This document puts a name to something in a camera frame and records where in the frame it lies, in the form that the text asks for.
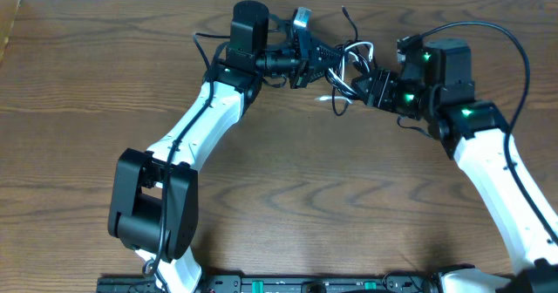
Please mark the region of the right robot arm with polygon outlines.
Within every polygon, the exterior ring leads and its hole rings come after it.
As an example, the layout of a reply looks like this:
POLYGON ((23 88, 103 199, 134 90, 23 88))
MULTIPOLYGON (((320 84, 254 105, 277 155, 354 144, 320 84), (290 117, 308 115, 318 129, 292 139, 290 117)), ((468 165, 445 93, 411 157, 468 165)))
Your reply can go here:
POLYGON ((475 98, 466 41, 398 41, 400 73, 377 68, 354 78, 366 106, 420 120, 479 192, 512 263, 513 276, 460 265, 437 272, 425 292, 555 292, 557 215, 529 174, 491 101, 475 98))

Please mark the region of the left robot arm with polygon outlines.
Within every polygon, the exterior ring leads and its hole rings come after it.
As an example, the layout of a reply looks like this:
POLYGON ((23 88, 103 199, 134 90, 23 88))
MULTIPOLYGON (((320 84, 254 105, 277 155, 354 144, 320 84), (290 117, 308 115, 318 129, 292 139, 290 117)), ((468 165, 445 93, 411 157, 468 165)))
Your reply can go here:
POLYGON ((195 102, 147 150, 120 155, 108 233, 144 259, 143 275, 162 291, 193 292, 201 279, 190 248, 199 219, 198 174, 220 138, 267 78, 304 88, 340 62, 340 51, 311 35, 310 15, 299 7, 282 20, 263 3, 237 3, 229 34, 203 58, 207 69, 195 102))

